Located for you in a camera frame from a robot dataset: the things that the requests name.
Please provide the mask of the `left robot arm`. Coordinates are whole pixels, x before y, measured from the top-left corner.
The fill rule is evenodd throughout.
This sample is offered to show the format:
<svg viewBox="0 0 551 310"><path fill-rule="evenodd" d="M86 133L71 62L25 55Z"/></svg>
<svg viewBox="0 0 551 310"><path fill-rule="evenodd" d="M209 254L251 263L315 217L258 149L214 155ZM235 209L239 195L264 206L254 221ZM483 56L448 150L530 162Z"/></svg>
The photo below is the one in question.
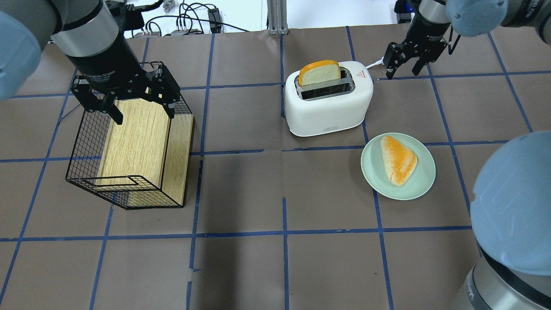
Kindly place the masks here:
<svg viewBox="0 0 551 310"><path fill-rule="evenodd" d="M121 125L116 100L143 99L161 105L169 118L182 102L166 65L146 72L124 32L144 26L143 12L167 4L134 6L125 0L3 0L0 4L0 97L8 100L37 69L51 40L79 75L70 91L87 112L102 112Z"/></svg>

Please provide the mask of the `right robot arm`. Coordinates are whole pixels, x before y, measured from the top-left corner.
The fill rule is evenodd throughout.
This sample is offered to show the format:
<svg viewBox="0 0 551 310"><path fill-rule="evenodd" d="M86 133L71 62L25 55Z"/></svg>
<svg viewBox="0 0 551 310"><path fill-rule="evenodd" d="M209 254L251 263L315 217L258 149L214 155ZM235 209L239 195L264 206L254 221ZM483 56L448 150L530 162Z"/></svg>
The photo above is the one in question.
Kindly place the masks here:
<svg viewBox="0 0 551 310"><path fill-rule="evenodd" d="M498 26L535 28L550 43L548 0L398 0L395 12L413 16L401 43L384 54L386 76L416 58L417 76L436 61L452 27L476 37ZM551 274L551 134L532 132L512 139L486 161L474 185L472 230L481 258L451 300L452 310L548 310Z"/></svg>

